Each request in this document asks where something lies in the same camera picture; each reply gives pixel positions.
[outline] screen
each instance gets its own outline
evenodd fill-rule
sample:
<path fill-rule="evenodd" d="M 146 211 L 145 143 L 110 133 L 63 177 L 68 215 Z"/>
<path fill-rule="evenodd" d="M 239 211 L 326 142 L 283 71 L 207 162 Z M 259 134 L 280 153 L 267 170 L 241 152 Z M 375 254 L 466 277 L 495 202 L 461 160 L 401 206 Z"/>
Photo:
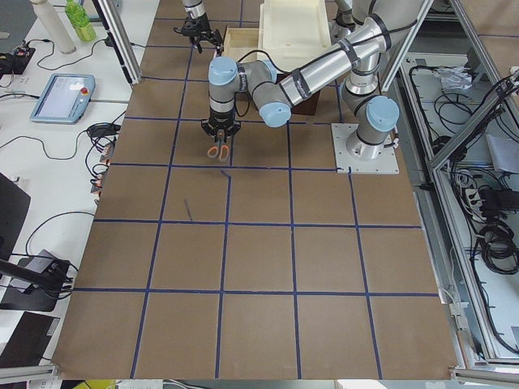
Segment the screen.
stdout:
<path fill-rule="evenodd" d="M 82 87 L 84 87 L 83 77 L 56 77 L 47 90 L 36 116 L 40 118 L 68 118 Z"/>
<path fill-rule="evenodd" d="M 0 173 L 0 259 L 11 256 L 30 202 L 28 194 Z"/>

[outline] scissors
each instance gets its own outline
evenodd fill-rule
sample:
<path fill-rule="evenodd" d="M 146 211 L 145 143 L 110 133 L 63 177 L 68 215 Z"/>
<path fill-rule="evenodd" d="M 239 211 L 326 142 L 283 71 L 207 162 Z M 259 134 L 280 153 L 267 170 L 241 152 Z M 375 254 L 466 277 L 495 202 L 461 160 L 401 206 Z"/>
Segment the scissors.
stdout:
<path fill-rule="evenodd" d="M 225 133 L 219 130 L 215 145 L 208 149 L 209 158 L 218 158 L 220 162 L 225 162 L 229 158 L 230 147 L 225 143 L 224 139 Z"/>

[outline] tablet device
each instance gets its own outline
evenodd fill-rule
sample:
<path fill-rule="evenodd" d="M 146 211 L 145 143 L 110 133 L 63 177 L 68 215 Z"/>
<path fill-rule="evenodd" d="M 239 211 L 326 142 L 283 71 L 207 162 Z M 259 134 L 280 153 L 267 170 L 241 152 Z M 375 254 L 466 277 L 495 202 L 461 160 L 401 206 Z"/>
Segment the tablet device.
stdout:
<path fill-rule="evenodd" d="M 95 87 L 93 75 L 51 75 L 32 111 L 31 121 L 76 123 L 83 116 Z"/>

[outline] mounting plate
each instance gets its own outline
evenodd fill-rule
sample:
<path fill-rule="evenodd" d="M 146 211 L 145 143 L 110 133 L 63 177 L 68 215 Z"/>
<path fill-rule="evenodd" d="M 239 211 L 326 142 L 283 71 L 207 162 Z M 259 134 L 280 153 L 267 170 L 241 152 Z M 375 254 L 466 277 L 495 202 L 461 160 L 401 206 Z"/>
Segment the mounting plate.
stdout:
<path fill-rule="evenodd" d="M 358 124 L 349 123 L 333 123 L 332 136 L 333 148 L 335 149 L 335 163 L 338 173 L 352 174 L 398 174 L 397 157 L 392 147 L 385 148 L 376 160 L 369 162 L 358 160 L 351 156 L 346 150 L 346 140 L 355 130 Z M 388 135 L 386 143 L 391 143 L 391 137 Z"/>

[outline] green bottle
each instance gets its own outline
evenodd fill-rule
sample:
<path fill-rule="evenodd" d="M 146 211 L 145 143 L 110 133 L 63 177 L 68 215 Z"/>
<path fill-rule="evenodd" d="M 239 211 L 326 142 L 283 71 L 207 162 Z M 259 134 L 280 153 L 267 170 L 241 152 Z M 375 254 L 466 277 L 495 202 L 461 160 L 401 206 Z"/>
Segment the green bottle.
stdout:
<path fill-rule="evenodd" d="M 80 40 L 89 42 L 96 38 L 96 32 L 83 6 L 74 0 L 66 0 L 65 13 Z"/>

